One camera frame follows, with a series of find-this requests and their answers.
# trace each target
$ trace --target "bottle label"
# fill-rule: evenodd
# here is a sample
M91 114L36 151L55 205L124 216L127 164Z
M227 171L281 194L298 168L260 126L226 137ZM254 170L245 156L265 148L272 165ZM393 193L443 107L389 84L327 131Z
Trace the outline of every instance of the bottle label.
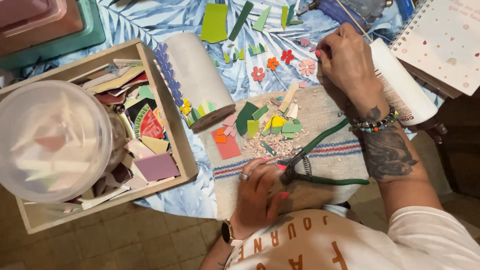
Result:
M384 93L388 104L398 111L398 115L400 116L399 120L402 122L413 120L415 117L412 115L412 111L408 108L405 102L403 102L402 98L397 94L395 89L393 89L378 69L375 70L375 75L384 85Z

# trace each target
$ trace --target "spiral notebook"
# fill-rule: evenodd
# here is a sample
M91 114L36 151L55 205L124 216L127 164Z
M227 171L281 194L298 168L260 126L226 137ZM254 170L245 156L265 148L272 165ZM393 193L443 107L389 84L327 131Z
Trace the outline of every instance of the spiral notebook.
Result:
M471 96L480 86L480 0L419 2L390 48L407 70L440 91Z

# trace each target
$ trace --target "sleeve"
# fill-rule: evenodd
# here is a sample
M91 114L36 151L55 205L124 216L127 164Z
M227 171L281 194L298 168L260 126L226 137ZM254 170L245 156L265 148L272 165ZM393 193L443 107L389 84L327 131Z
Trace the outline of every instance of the sleeve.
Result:
M480 246L447 212L420 206L399 209L390 218L388 237L408 253L428 256L441 268L480 269Z

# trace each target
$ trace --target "pliers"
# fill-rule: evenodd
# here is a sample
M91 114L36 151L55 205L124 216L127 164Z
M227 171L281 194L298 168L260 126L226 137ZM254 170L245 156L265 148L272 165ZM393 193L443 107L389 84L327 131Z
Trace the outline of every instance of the pliers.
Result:
M320 177L320 176L312 176L312 175L305 175L301 173L297 173L295 171L295 165L299 163L301 160L309 163L308 161L308 153L310 153L323 139L326 137L330 136L331 134L339 131L343 127L345 127L350 120L348 118L345 118L342 122L340 122L338 125L325 130L322 132L320 135L318 135L313 141L311 141L309 144L307 144L298 154L296 154L292 159L288 161L283 161L280 160L278 161L278 164L285 165L287 168L285 169L285 172L280 176L280 181L284 186L290 185L294 180L299 180L299 181L307 181L307 182L312 182L316 184L329 184L329 185L349 185L349 184L363 184L367 185L370 184L368 180L364 179L344 179L344 180L335 180L335 179L330 179L330 178L325 178L325 177Z

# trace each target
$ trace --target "bracelet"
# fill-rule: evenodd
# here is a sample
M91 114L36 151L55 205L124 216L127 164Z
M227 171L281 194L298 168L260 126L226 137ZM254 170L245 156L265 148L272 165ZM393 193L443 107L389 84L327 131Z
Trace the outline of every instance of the bracelet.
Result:
M370 132L377 132L379 130L385 129L385 127L392 125L397 120L398 112L390 106L390 111L385 119L378 122L364 121L362 122L360 118L354 119L354 124L350 127L350 130L361 130Z

